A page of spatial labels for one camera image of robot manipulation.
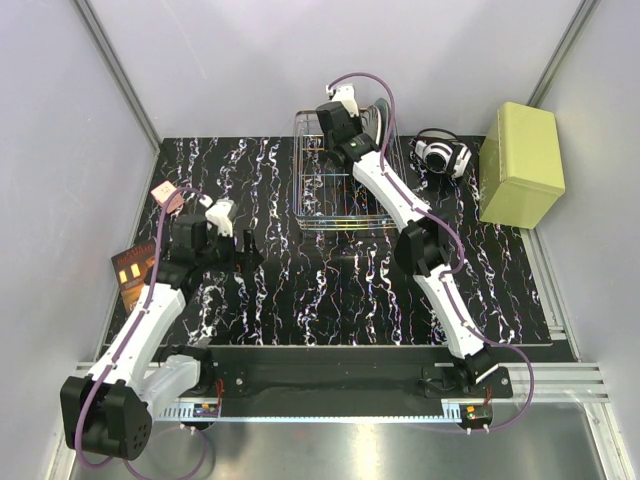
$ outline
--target brown book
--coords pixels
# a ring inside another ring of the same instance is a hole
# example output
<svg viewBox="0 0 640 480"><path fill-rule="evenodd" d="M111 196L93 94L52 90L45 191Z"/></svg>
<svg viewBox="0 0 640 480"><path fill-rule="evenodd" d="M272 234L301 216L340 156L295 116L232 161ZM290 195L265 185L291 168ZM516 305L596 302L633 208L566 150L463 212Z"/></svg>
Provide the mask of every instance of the brown book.
<svg viewBox="0 0 640 480"><path fill-rule="evenodd" d="M151 239L111 257L127 315L132 312L140 298L144 278L147 271L153 267L155 249L156 241Z"/></svg>

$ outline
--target headphones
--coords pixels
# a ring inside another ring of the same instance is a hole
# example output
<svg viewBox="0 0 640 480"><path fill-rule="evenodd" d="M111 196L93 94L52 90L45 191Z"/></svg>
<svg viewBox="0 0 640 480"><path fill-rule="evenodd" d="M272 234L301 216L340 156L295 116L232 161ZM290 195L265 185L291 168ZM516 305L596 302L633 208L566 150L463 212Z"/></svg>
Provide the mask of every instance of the headphones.
<svg viewBox="0 0 640 480"><path fill-rule="evenodd" d="M450 138L425 135L427 132L445 134ZM413 151L427 169L452 178L460 178L464 174L472 155L469 147L455 133L442 128L426 128L418 132L413 138Z"/></svg>

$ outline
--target wall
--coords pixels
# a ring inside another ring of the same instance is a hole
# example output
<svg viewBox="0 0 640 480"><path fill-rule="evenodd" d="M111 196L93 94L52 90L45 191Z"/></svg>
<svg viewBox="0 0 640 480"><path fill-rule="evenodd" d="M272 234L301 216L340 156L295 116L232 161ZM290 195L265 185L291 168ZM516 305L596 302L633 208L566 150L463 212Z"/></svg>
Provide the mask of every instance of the wall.
<svg viewBox="0 0 640 480"><path fill-rule="evenodd" d="M154 152L72 2L0 10L0 464L31 479L100 341Z"/></svg>
<svg viewBox="0 0 640 480"><path fill-rule="evenodd" d="M91 0L163 137L291 135L349 71L395 91L402 133L485 133L526 103L578 0ZM361 80L358 98L382 93Z"/></svg>
<svg viewBox="0 0 640 480"><path fill-rule="evenodd" d="M578 346L600 363L640 472L640 3L602 2L542 108L557 115L567 193L538 230Z"/></svg>

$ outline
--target black marble tabletop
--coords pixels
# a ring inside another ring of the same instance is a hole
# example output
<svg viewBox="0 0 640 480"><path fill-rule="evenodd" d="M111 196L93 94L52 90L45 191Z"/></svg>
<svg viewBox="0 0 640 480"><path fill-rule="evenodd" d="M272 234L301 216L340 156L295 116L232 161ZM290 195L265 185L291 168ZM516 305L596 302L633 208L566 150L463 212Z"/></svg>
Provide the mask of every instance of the black marble tabletop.
<svg viewBox="0 0 640 480"><path fill-rule="evenodd" d="M477 152L482 138L465 141ZM409 139L401 143L413 190L435 214L448 218L463 240L467 261L455 281L478 326L497 341L550 343L518 229L478 221L477 158L456 183L412 163ZM236 201L237 231L253 228L265 257L248 279L207 274L165 342L207 336L219 345L442 343L428 301L395 264L394 231L301 232L293 212L292 165L290 137L164 141L151 186L169 180L214 200ZM185 208L196 208L195 200L186 198ZM159 212L149 196L136 242L155 235ZM106 344L124 321L118 302Z"/></svg>

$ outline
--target yellow box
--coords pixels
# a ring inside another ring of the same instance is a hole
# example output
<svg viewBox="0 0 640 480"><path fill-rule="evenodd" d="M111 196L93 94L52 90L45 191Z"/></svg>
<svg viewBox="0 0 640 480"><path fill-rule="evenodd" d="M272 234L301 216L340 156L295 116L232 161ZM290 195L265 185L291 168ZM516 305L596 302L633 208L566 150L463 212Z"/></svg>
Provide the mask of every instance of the yellow box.
<svg viewBox="0 0 640 480"><path fill-rule="evenodd" d="M502 105L480 149L480 220L534 228L564 191L554 114Z"/></svg>

